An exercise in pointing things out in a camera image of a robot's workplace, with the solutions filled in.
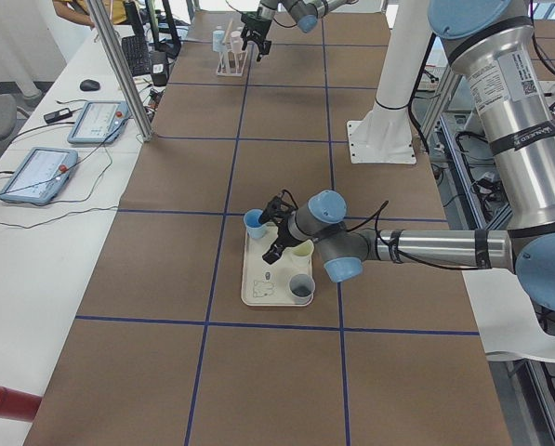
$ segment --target red cylinder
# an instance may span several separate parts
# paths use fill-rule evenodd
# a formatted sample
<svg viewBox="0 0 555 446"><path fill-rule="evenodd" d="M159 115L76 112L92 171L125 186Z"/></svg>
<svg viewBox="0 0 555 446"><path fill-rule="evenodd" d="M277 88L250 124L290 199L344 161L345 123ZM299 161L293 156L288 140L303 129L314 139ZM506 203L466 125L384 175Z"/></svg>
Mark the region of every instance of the red cylinder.
<svg viewBox="0 0 555 446"><path fill-rule="evenodd" d="M42 397L0 386L0 418L32 422Z"/></svg>

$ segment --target blue tablet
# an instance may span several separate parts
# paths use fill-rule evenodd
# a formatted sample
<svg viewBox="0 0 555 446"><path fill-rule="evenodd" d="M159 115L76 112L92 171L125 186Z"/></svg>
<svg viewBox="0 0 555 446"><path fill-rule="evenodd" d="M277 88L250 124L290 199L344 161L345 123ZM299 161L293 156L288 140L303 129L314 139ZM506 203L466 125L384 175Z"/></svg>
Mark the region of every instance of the blue tablet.
<svg viewBox="0 0 555 446"><path fill-rule="evenodd" d="M86 102L67 140L71 144L112 142L122 133L129 115L123 100Z"/></svg>
<svg viewBox="0 0 555 446"><path fill-rule="evenodd" d="M78 160L72 149L34 147L0 192L10 203L48 204L69 179Z"/></svg>

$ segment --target tray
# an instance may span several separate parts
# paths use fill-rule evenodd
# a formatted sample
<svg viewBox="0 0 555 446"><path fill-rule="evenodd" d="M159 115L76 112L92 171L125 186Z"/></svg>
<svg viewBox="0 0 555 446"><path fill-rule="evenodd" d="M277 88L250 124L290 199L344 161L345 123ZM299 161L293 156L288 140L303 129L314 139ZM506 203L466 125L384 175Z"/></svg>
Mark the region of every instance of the tray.
<svg viewBox="0 0 555 446"><path fill-rule="evenodd" d="M291 248L285 248L282 257L269 265L262 255L276 238L276 226L268 225L267 233L260 239L252 239L246 233L242 301L250 307L306 307L314 294L303 300L293 297L289 292L289 280L296 274L312 277L312 260L308 265L300 266L292 260Z"/></svg>

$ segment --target black mouse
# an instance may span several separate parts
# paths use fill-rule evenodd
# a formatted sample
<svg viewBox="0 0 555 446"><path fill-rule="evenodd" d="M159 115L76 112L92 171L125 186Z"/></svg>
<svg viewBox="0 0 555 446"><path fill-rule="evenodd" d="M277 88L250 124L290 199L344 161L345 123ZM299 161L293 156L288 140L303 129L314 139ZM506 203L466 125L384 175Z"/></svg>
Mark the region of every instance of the black mouse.
<svg viewBox="0 0 555 446"><path fill-rule="evenodd" d="M85 79L80 85L82 91L97 91L101 85L99 85L98 81L94 81L93 79Z"/></svg>

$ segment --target white table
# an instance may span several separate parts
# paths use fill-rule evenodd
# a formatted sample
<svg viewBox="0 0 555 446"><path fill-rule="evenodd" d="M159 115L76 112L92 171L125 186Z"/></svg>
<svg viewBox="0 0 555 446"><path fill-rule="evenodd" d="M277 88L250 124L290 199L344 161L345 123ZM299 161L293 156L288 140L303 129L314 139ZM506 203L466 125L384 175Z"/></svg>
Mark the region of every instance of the white table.
<svg viewBox="0 0 555 446"><path fill-rule="evenodd" d="M131 33L129 27L121 28L121 34ZM45 113L67 107L56 100L123 98L101 41L94 42L94 35L86 39L21 131L44 125ZM99 81L101 90L81 91L79 84L86 78ZM137 84L137 89L145 85ZM82 104L68 107L79 109ZM66 142L70 128L55 125L18 138L0 159L0 171L15 170L34 146L70 148ZM71 211L116 206L141 142L134 120L129 120L123 134L109 146L112 166L85 203L37 208L0 202L0 221L27 226ZM77 149L79 157L93 149ZM86 197L108 162L103 149L97 150L79 165L58 198ZM0 188L4 183L0 179ZM113 210L96 211L31 230L0 226L0 385L44 394L114 216ZM22 444L29 428L29 423L0 419L0 445Z"/></svg>

